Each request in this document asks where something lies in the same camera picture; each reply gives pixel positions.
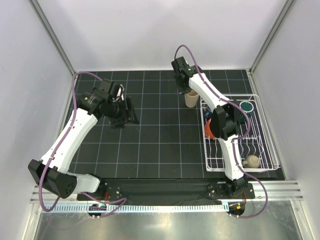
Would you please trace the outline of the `dark blue mug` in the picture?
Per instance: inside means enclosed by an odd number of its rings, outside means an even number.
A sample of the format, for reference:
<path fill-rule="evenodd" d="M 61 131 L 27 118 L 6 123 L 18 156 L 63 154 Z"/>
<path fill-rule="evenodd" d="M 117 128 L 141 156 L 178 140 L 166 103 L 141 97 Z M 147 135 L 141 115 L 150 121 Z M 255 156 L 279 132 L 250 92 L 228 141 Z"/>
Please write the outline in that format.
<path fill-rule="evenodd" d="M 213 115 L 213 112 L 210 110 L 209 107 L 207 107 L 203 114 L 204 119 L 208 121 L 209 119 L 212 118 L 212 115 Z"/>

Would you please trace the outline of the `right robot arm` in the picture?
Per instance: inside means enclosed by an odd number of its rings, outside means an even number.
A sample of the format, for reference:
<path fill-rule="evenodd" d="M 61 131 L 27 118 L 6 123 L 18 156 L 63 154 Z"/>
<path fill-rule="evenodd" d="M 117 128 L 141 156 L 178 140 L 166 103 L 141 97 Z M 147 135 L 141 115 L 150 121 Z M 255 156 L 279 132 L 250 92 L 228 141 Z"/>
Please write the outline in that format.
<path fill-rule="evenodd" d="M 213 86 L 205 73 L 197 71 L 195 65 L 190 66 L 184 57 L 174 59 L 171 65 L 178 90 L 182 94 L 196 91 L 212 111 L 209 129 L 221 147 L 225 164 L 225 192 L 228 197 L 237 198 L 247 184 L 240 165 L 238 146 L 240 111 Z"/>

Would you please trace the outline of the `tall beige cup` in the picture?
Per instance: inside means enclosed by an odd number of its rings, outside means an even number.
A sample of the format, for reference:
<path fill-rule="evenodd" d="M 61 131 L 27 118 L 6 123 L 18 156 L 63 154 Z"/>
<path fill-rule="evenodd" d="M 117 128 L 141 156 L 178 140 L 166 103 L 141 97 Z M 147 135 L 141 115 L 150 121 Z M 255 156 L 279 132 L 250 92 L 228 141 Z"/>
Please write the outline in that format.
<path fill-rule="evenodd" d="M 194 108 L 197 105 L 199 94 L 195 90 L 191 90 L 184 94 L 185 105 L 188 108 Z"/>

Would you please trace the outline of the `left aluminium frame post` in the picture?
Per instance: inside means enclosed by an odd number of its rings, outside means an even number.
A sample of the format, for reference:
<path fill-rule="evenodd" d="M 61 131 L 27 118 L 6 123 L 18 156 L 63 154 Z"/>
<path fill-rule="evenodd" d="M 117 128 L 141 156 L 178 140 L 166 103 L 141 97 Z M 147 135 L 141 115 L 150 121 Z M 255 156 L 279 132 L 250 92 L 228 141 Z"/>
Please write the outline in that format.
<path fill-rule="evenodd" d="M 36 14 L 38 20 L 40 21 L 43 29 L 45 30 L 46 34 L 48 35 L 51 43 L 53 44 L 54 48 L 56 49 L 60 59 L 64 63 L 65 67 L 67 68 L 68 72 L 73 76 L 76 71 L 72 66 L 64 48 L 62 47 L 54 29 L 52 28 L 44 10 L 42 9 L 38 0 L 28 0 L 30 6 L 32 7 L 34 13 Z"/>

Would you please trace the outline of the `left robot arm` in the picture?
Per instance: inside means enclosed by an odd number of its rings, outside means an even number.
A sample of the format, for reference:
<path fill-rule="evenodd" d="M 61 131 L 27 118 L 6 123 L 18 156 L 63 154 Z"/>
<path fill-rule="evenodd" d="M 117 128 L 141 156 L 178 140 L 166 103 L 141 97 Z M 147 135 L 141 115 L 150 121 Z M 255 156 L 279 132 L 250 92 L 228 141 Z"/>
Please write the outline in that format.
<path fill-rule="evenodd" d="M 124 87 L 104 79 L 92 92 L 84 92 L 75 100 L 67 125 L 52 147 L 40 160 L 31 160 L 28 170 L 40 189 L 66 199 L 73 193 L 87 193 L 94 200 L 104 198 L 106 182 L 91 173 L 69 172 L 70 164 L 81 143 L 101 118 L 107 117 L 111 128 L 138 124 L 133 102 L 124 96 Z"/>

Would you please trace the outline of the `aluminium frame post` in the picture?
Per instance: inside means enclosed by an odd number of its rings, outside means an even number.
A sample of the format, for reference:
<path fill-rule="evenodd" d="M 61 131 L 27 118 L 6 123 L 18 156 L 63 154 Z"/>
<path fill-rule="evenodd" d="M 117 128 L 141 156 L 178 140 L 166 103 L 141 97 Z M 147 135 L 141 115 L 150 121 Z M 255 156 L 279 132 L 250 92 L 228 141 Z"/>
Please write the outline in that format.
<path fill-rule="evenodd" d="M 258 65 L 260 64 L 262 58 L 264 57 L 266 51 L 268 50 L 269 46 L 271 45 L 272 41 L 276 37 L 278 31 L 280 30 L 283 22 L 285 21 L 287 15 L 291 11 L 292 7 L 296 3 L 295 0 L 286 0 L 277 15 L 269 33 L 267 34 L 260 50 L 258 51 L 257 56 L 255 57 L 251 67 L 249 68 L 249 72 L 252 75 L 255 70 L 257 69 Z"/>
<path fill-rule="evenodd" d="M 42 9 L 38 0 L 28 0 L 30 6 L 32 7 L 34 13 L 36 14 L 38 20 L 40 21 L 43 29 L 45 30 L 46 34 L 48 35 L 51 43 L 53 44 L 54 48 L 56 49 L 60 59 L 64 63 L 65 67 L 67 68 L 68 72 L 73 76 L 76 71 L 72 66 L 64 48 L 62 47 L 54 29 L 52 28 L 44 10 Z"/>

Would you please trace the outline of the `black grid mat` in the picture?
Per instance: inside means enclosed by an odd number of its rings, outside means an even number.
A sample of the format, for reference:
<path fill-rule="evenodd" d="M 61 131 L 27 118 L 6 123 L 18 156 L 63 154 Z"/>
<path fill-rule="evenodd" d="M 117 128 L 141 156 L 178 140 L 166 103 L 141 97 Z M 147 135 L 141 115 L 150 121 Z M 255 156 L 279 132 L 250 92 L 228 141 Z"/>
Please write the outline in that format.
<path fill-rule="evenodd" d="M 108 79 L 124 87 L 138 124 L 113 129 L 101 118 L 75 146 L 63 169 L 119 179 L 223 179 L 220 144 L 204 140 L 204 104 L 189 108 L 171 70 L 98 71 L 76 78 L 75 94 Z"/>

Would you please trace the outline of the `dark green mug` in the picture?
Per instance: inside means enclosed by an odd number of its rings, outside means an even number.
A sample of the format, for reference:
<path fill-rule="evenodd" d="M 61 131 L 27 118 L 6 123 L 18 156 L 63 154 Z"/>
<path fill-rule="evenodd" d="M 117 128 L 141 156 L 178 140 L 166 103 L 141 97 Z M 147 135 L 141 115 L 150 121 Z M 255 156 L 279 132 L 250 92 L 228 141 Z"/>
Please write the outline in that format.
<path fill-rule="evenodd" d="M 247 117 L 250 119 L 250 117 L 254 113 L 254 105 L 250 101 L 241 101 L 239 104 L 239 107 L 243 110 L 243 112 L 246 113 Z M 246 117 L 244 113 L 240 113 L 240 123 L 245 124 L 247 122 Z"/>

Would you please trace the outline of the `small grey-beige mug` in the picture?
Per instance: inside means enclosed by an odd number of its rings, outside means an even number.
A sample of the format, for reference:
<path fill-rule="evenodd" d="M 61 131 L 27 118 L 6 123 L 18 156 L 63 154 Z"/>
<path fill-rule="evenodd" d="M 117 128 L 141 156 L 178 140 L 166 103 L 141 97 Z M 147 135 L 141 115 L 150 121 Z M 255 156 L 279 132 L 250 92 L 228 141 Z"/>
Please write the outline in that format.
<path fill-rule="evenodd" d="M 258 156 L 256 155 L 248 155 L 243 161 L 242 166 L 244 168 L 253 168 L 257 169 L 261 165 L 261 161 Z"/>

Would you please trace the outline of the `right aluminium frame post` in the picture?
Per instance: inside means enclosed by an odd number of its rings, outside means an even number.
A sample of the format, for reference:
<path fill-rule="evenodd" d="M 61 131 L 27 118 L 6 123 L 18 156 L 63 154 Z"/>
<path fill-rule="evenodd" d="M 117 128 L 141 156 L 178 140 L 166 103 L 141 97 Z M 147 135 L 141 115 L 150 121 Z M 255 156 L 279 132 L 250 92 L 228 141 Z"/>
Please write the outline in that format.
<path fill-rule="evenodd" d="M 252 75 L 255 70 L 257 69 L 258 65 L 260 64 L 262 58 L 264 57 L 266 51 L 268 50 L 269 46 L 271 45 L 272 41 L 276 37 L 278 31 L 280 30 L 283 22 L 285 21 L 287 15 L 291 11 L 292 7 L 296 3 L 295 0 L 286 0 L 277 15 L 269 33 L 267 34 L 260 50 L 258 51 L 257 56 L 255 57 L 251 67 L 249 68 L 249 72 Z"/>

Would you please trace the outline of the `orange mug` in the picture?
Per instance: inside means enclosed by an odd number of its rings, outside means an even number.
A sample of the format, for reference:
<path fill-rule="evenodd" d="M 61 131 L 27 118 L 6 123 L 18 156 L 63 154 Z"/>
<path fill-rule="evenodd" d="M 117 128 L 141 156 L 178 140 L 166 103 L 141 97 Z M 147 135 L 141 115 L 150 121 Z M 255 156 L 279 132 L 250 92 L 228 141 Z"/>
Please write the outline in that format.
<path fill-rule="evenodd" d="M 209 119 L 204 125 L 204 135 L 206 138 L 213 140 L 215 139 L 215 136 L 211 131 L 210 124 L 211 124 L 211 119 Z"/>

